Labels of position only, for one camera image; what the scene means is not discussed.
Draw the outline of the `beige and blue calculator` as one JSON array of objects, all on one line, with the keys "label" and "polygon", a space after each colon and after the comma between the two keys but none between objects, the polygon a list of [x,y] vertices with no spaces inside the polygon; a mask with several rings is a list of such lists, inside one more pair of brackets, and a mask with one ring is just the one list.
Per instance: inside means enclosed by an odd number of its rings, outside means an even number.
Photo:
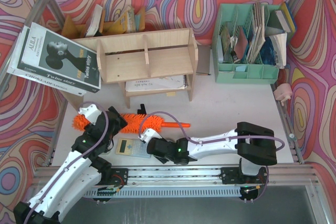
[{"label": "beige and blue calculator", "polygon": [[117,155],[138,157],[138,158],[151,158],[147,153],[147,144],[141,140],[132,138],[120,138],[116,146],[115,152]]}]

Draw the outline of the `orange microfiber duster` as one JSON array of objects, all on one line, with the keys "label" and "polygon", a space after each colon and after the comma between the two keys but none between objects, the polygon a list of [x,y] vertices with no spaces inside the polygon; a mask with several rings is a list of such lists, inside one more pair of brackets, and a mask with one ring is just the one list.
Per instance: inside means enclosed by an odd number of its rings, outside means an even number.
[{"label": "orange microfiber duster", "polygon": [[[125,134],[138,134],[140,123],[145,118],[145,114],[121,114],[126,120],[127,126],[121,130],[121,133]],[[72,127],[76,130],[84,131],[86,128],[92,125],[84,115],[78,114],[74,117],[72,121]],[[163,127],[167,128],[179,128],[177,122],[166,122],[162,117],[157,115],[151,115],[145,120],[143,126],[141,127],[141,132],[147,128],[154,129],[157,132],[161,132]]]}]

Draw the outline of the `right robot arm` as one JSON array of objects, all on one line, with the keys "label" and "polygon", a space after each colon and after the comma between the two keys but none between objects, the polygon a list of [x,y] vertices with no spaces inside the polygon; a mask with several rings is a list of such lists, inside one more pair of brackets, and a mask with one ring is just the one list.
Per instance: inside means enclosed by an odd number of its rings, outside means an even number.
[{"label": "right robot arm", "polygon": [[147,145],[146,152],[163,164],[187,165],[208,156],[237,154],[241,172],[250,176],[256,176],[261,166],[276,165],[276,153],[285,146],[273,130],[248,122],[239,122],[235,129],[219,135],[184,137],[175,142],[148,128],[139,139]]}]

